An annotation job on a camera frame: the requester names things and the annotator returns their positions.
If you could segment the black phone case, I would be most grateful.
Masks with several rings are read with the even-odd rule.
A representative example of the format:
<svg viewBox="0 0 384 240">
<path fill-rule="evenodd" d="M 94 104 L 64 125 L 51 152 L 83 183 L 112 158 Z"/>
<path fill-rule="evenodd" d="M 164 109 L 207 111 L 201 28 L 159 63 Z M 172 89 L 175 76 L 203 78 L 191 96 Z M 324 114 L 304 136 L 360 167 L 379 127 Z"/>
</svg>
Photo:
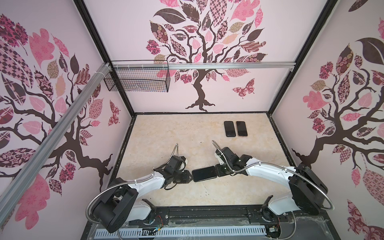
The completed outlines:
<svg viewBox="0 0 384 240">
<path fill-rule="evenodd" d="M 210 178 L 197 178 L 197 179 L 193 179 L 193 181 L 195 183 L 199 183 L 199 182 L 204 182 L 204 181 L 209 181 L 209 180 L 213 180 L 213 179 L 216 179 L 217 177 L 210 177 Z"/>
</svg>

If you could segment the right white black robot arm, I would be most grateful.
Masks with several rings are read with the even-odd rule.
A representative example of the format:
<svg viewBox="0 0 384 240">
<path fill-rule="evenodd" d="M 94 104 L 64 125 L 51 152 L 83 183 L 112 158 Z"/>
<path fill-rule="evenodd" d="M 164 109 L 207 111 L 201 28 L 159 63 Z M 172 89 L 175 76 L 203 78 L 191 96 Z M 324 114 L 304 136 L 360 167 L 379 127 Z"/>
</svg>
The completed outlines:
<svg viewBox="0 0 384 240">
<path fill-rule="evenodd" d="M 249 155 L 237 156 L 229 148 L 216 149 L 218 176 L 233 203 L 263 203 L 267 218 L 303 211 L 318 215 L 333 210 L 328 188 L 307 166 L 280 166 Z"/>
</svg>

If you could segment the purple smartphone black screen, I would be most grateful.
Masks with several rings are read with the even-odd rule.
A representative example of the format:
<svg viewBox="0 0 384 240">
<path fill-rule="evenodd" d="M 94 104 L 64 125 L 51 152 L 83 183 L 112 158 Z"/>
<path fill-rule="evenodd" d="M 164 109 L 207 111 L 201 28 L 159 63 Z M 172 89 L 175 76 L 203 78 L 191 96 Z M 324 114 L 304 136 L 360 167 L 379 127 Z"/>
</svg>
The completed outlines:
<svg viewBox="0 0 384 240">
<path fill-rule="evenodd" d="M 244 136 L 244 121 L 237 121 L 237 130 L 238 130 L 238 136 L 239 137 L 246 137 Z"/>
</svg>

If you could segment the black phone case horizontal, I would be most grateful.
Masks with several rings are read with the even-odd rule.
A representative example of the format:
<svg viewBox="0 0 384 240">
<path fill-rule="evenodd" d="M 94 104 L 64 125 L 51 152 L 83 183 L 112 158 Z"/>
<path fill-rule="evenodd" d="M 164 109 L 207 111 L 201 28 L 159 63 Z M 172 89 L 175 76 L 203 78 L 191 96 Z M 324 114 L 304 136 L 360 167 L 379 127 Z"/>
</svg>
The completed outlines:
<svg viewBox="0 0 384 240">
<path fill-rule="evenodd" d="M 215 166 L 193 170 L 192 175 L 193 181 L 195 183 L 215 179 L 218 177 Z"/>
</svg>

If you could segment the black phone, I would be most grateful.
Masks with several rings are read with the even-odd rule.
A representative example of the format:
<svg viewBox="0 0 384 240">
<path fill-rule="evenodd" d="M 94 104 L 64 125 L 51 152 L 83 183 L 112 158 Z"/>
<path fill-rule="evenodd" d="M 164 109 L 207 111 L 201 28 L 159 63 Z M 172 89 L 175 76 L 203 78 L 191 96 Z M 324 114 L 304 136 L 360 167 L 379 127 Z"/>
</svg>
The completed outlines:
<svg viewBox="0 0 384 240">
<path fill-rule="evenodd" d="M 236 130 L 233 121 L 224 121 L 224 128 L 226 137 L 233 138 L 236 137 Z"/>
</svg>

